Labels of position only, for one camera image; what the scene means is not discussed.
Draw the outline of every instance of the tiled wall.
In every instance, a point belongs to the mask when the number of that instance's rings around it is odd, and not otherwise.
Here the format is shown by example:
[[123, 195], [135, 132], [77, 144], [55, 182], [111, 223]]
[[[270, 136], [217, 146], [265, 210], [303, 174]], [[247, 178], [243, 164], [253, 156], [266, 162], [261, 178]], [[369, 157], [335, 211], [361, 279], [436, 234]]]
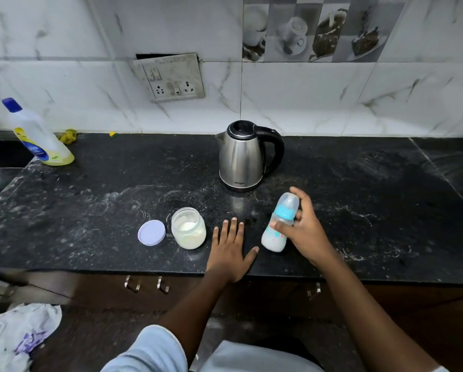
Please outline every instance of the tiled wall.
[[[463, 136], [463, 0], [407, 0], [377, 62], [242, 62], [243, 7], [0, 0], [0, 99], [57, 131], [217, 133], [243, 118], [284, 135]], [[151, 103], [127, 60], [188, 52], [206, 97]]]

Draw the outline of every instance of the jar lid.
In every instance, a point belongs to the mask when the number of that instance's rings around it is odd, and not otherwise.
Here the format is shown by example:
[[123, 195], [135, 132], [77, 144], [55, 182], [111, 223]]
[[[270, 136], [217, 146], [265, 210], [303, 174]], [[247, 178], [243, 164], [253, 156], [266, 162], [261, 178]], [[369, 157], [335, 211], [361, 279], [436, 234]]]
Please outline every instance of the jar lid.
[[142, 224], [138, 232], [140, 243], [147, 246], [159, 244], [165, 236], [166, 227], [164, 223], [155, 219]]

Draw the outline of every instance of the person's right arm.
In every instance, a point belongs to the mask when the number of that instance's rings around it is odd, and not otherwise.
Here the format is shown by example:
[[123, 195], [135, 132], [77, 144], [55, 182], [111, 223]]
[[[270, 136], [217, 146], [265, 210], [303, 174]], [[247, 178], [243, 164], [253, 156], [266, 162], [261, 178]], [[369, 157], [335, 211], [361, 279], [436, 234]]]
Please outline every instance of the person's right arm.
[[309, 196], [291, 187], [301, 200], [293, 226], [272, 222], [325, 277], [335, 302], [367, 367], [374, 372], [432, 372], [439, 364], [383, 310], [332, 247]]

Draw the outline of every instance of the small yellow object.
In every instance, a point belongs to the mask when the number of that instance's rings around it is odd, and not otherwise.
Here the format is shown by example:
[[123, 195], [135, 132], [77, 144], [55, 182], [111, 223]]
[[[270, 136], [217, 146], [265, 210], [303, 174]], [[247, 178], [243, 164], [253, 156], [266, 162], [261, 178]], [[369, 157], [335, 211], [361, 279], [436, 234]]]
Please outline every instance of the small yellow object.
[[59, 137], [57, 137], [59, 139], [59, 141], [61, 141], [62, 143], [64, 143], [65, 145], [69, 145], [73, 142], [76, 141], [76, 137], [77, 137], [77, 131], [74, 130], [74, 129], [67, 129], [66, 130], [66, 133], [63, 133], [61, 134]]

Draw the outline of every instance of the kettle base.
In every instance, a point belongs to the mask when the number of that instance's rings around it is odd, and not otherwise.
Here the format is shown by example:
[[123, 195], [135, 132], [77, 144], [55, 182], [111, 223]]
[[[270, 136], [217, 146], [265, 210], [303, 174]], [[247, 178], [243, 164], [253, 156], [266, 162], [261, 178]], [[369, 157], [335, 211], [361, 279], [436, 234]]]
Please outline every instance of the kettle base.
[[254, 184], [253, 186], [251, 187], [246, 187], [246, 188], [237, 188], [237, 187], [232, 187], [231, 185], [229, 184], [226, 184], [223, 180], [221, 180], [221, 182], [223, 183], [223, 185], [229, 189], [229, 190], [232, 190], [234, 192], [238, 192], [238, 193], [244, 193], [244, 192], [249, 192], [255, 188], [257, 188], [259, 186], [259, 184], [261, 183], [262, 181], [262, 178], [256, 183]]

